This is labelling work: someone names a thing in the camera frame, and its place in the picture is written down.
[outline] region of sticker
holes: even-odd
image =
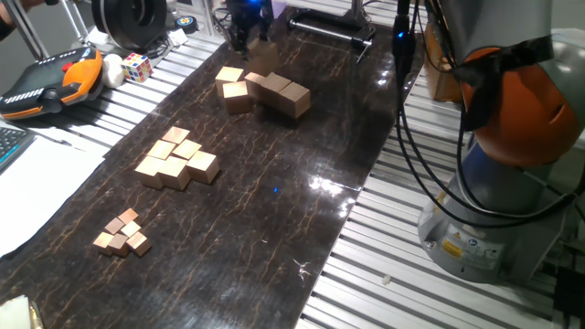
[[[502,243],[492,243],[455,227],[447,228],[441,248],[457,260],[479,269],[492,270],[504,249]]]
[[[181,17],[176,20],[177,24],[181,27],[188,26],[189,24],[193,23],[193,18],[191,17]]]
[[[446,253],[456,258],[457,260],[460,259],[461,255],[463,254],[463,249],[455,246],[447,239],[445,239],[445,241],[442,243],[442,249],[445,250]]]

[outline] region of metal slotted table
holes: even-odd
[[[341,15],[350,0],[288,0],[287,4]],[[179,11],[203,15],[179,5]],[[366,8],[374,23],[391,26],[396,4]],[[203,33],[173,49],[145,83],[125,81],[95,101],[43,116],[30,128],[53,140],[106,154],[157,104],[207,59],[223,39]],[[426,160],[445,183],[455,168],[459,112],[431,101],[424,70],[406,99],[406,113]],[[423,171],[419,164],[415,167]],[[434,191],[430,178],[421,175]],[[580,320],[553,311],[556,279],[542,273],[525,286],[461,281],[426,255],[417,220],[427,197],[401,155],[396,132],[380,153],[339,239],[321,272],[296,328],[579,328]],[[582,261],[578,262],[583,270]],[[383,279],[389,276],[389,283]]]

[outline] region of white paper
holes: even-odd
[[[38,136],[0,175],[0,258],[32,238],[102,161]]]

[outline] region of small wooden cube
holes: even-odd
[[[252,97],[252,99],[257,100],[258,95],[261,92],[261,83],[264,80],[264,77],[260,74],[256,74],[254,72],[249,73],[246,78],[246,88],[248,89],[248,94]]]
[[[128,241],[126,241],[126,243],[138,257],[142,257],[145,252],[153,246],[150,243],[150,240],[140,232],[134,233],[134,235],[131,236]]]
[[[106,225],[105,230],[110,234],[116,234],[124,227],[124,225],[125,224],[121,220],[114,218],[108,225]]]
[[[246,81],[224,84],[223,94],[229,114],[242,114],[253,111],[252,97],[248,95]]]
[[[140,226],[138,224],[136,224],[136,222],[131,221],[130,223],[126,224],[126,226],[124,226],[120,230],[120,232],[129,238],[129,237],[133,236],[139,230],[140,230]]]
[[[248,45],[248,61],[246,69],[250,72],[267,76],[274,72],[281,62],[278,58],[278,47],[274,42],[255,38]]]
[[[230,67],[223,67],[216,76],[216,88],[218,95],[223,97],[223,85],[230,82],[238,82],[244,78],[244,70]]]
[[[108,233],[100,233],[99,237],[93,241],[93,246],[102,254],[106,256],[112,255],[112,250],[110,249],[110,242],[113,239],[112,234]]]
[[[113,236],[112,240],[110,241],[110,244],[108,244],[108,248],[110,248],[114,255],[126,257],[128,256],[129,252],[128,245],[126,244],[127,240],[128,237],[118,233],[115,236]]]
[[[186,170],[187,160],[169,156],[158,173],[163,180],[163,185],[182,191],[189,183],[189,173]]]
[[[189,160],[195,152],[199,151],[201,144],[184,140],[180,145],[173,151],[173,155]]]
[[[148,152],[148,156],[152,156],[158,159],[166,160],[166,158],[173,152],[175,149],[174,143],[169,143],[165,141],[156,141],[153,148],[150,149]]]
[[[291,84],[291,81],[279,75],[271,73],[261,82],[261,90],[258,100],[274,109],[280,106],[281,90]]]
[[[281,96],[279,110],[294,119],[311,108],[311,92],[298,83],[291,82],[281,90]]]
[[[186,169],[191,179],[211,184],[219,172],[218,158],[213,154],[197,151],[186,164]]]
[[[171,129],[169,129],[168,132],[166,132],[165,136],[163,136],[163,141],[179,145],[186,139],[188,135],[189,130],[187,129],[171,127]]]
[[[163,188],[163,181],[158,174],[160,169],[165,164],[165,160],[158,159],[152,156],[146,156],[144,160],[134,169],[134,172],[138,176],[138,180],[144,186],[148,186],[155,189]]]
[[[128,210],[124,211],[123,214],[118,216],[118,219],[121,220],[124,223],[124,225],[128,225],[132,222],[136,222],[136,224],[138,225],[143,224],[143,219],[140,216],[138,216],[138,214],[136,214],[136,212],[132,208],[129,208]]]

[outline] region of dark table surface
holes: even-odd
[[[228,116],[214,79],[244,63],[221,46],[0,260],[0,303],[25,294],[52,329],[293,327],[388,137],[397,91],[388,28],[358,65],[348,44],[289,32],[282,18],[272,38],[277,73],[311,90],[305,117],[262,106]],[[213,185],[157,191],[133,176],[173,125],[218,156]],[[91,243],[128,207],[152,249],[141,259],[99,255]]]

